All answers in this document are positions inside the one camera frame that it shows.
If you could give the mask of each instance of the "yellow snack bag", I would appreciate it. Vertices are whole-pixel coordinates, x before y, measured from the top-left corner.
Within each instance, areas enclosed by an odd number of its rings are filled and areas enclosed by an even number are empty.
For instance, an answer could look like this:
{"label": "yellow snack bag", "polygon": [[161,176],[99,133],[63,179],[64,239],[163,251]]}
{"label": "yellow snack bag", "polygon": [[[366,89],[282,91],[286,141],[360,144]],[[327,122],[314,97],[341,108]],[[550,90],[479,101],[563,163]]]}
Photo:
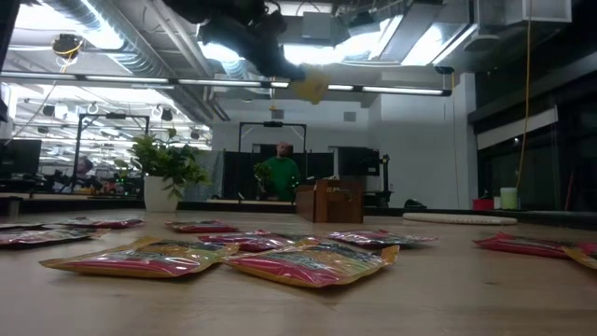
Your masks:
{"label": "yellow snack bag", "polygon": [[586,254],[580,248],[562,247],[562,250],[568,255],[568,257],[580,262],[581,264],[597,270],[597,256],[590,256]]}
{"label": "yellow snack bag", "polygon": [[238,249],[236,244],[216,245],[145,237],[100,252],[40,263],[45,267],[78,273],[168,278],[201,272]]}
{"label": "yellow snack bag", "polygon": [[397,245],[380,255],[348,246],[311,243],[253,255],[227,258],[224,263],[271,281],[302,287],[350,284],[396,262]]}

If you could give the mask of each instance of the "ductwork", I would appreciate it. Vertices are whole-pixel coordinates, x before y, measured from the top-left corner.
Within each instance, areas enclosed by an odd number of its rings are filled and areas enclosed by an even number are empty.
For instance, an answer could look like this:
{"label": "ductwork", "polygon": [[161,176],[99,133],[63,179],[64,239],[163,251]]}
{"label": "ductwork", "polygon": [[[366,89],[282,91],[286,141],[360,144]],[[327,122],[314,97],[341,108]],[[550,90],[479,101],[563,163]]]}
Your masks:
{"label": "ductwork", "polygon": [[[151,48],[143,36],[110,0],[44,0],[65,18],[81,24],[79,33],[101,49],[125,51],[110,57],[134,76],[176,77],[175,72]],[[204,102],[202,90],[175,87],[160,91],[171,97],[191,120],[209,124],[214,119],[215,102]]]}

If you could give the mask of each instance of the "table surface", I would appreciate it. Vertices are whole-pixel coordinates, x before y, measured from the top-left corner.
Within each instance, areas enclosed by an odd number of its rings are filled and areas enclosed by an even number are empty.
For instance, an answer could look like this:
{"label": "table surface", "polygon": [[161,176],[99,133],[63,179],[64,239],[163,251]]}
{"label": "table surface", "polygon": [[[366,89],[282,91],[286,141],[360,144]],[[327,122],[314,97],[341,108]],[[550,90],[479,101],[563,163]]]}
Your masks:
{"label": "table surface", "polygon": [[[12,335],[595,335],[597,273],[571,260],[477,248],[498,231],[597,241],[597,232],[521,224],[457,226],[366,217],[359,224],[312,224],[295,215],[97,211],[21,221],[142,217],[142,228],[96,241],[0,250],[0,334]],[[358,228],[437,236],[402,250],[395,265],[343,287],[290,287],[226,265],[178,280],[79,275],[40,266],[150,235],[194,241],[164,220],[221,219],[243,230],[324,233]]]}

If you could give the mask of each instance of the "yellow cable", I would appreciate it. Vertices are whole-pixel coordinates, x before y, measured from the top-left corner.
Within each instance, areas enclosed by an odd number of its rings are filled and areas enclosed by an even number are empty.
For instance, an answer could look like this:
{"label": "yellow cable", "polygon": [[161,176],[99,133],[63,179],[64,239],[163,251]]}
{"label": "yellow cable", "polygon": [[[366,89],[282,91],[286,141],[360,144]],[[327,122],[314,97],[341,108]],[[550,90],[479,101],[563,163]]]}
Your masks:
{"label": "yellow cable", "polygon": [[60,73],[63,74],[66,72],[66,68],[69,67],[71,64],[69,64],[69,62],[71,62],[71,60],[73,59],[73,55],[75,53],[72,52],[70,55],[68,55],[68,60],[66,61],[66,64],[62,67],[62,69],[60,70]]}
{"label": "yellow cable", "polygon": [[83,46],[83,40],[81,40],[81,42],[78,43],[78,46],[74,47],[73,49],[70,49],[68,51],[56,51],[56,50],[54,50],[54,53],[57,54],[57,55],[68,55],[70,53],[73,53],[73,52],[79,50],[81,48],[81,46]]}
{"label": "yellow cable", "polygon": [[516,181],[516,189],[521,185],[522,168],[524,166],[524,149],[526,147],[526,134],[529,125],[529,113],[531,110],[531,20],[533,15],[533,0],[529,1],[529,19],[526,29],[526,89],[524,93],[524,133],[522,134],[521,161],[519,162],[519,176]]}

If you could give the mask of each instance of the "exposed pipe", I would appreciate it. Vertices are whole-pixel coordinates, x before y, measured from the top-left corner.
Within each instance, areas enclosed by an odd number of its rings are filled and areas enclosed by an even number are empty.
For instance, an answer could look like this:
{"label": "exposed pipe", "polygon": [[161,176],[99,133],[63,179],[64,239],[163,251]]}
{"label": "exposed pipe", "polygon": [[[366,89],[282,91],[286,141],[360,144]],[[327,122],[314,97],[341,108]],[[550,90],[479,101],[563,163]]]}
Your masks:
{"label": "exposed pipe", "polygon": [[145,0],[145,5],[152,12],[152,14],[155,16],[155,18],[158,20],[158,23],[160,24],[161,28],[166,32],[168,37],[170,37],[170,39],[174,42],[174,44],[180,50],[180,52],[183,53],[183,56],[185,57],[185,59],[190,63],[190,65],[193,67],[193,69],[195,69],[195,71],[197,71],[199,76],[207,76],[207,71],[205,69],[203,69],[201,64],[199,64],[199,60],[190,54],[190,52],[188,51],[188,48],[178,38],[178,36],[174,33],[174,30],[172,29],[170,24],[168,24],[166,19],[164,19],[164,17],[161,15],[160,10],[158,9],[158,7],[156,7],[155,1],[154,0]]}
{"label": "exposed pipe", "polygon": [[197,41],[196,40],[193,41],[188,36],[187,31],[185,30],[185,27],[182,25],[182,23],[180,23],[180,20],[178,19],[178,14],[174,14],[173,11],[169,7],[165,6],[162,2],[161,2],[161,13],[163,13],[164,18],[167,19],[169,21],[169,23],[171,23],[174,26],[174,29],[178,31],[178,36],[183,40],[183,42],[185,42],[185,44],[187,45],[190,52],[195,56],[195,59],[197,59],[197,61],[199,61],[202,68],[205,70],[206,75],[208,77],[213,77],[214,73],[211,69],[209,62],[207,61],[207,59],[205,58],[205,56],[199,49]]}
{"label": "exposed pipe", "polygon": [[[135,54],[133,55],[109,56],[131,74],[144,77],[175,76],[175,72],[151,48],[149,43],[111,1],[45,0],[44,2],[63,14],[64,17],[79,22],[84,28],[79,33],[88,40],[94,39],[92,43],[96,47],[109,49],[110,47],[98,45],[109,40],[110,43],[121,42],[123,51],[134,51]],[[100,36],[98,38],[99,32],[105,32],[109,36]],[[175,100],[190,119],[208,123],[205,117],[208,119],[214,118],[211,108],[195,92],[188,88],[160,91],[160,93]],[[197,108],[201,110],[202,114],[196,112]]]}

